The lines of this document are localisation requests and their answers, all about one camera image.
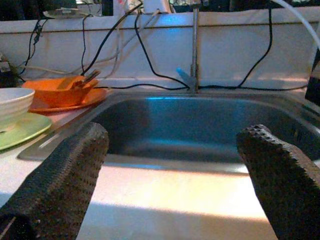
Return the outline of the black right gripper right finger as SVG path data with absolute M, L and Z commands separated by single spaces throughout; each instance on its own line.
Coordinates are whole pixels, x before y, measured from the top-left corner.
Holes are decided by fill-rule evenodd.
M 262 124 L 242 129 L 236 147 L 279 240 L 320 238 L 320 169 Z

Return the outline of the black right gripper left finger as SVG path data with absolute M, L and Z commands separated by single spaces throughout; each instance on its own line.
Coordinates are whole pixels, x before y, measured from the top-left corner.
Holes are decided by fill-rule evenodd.
M 76 239 L 108 147 L 107 130 L 95 122 L 64 139 L 1 207 L 1 239 Z

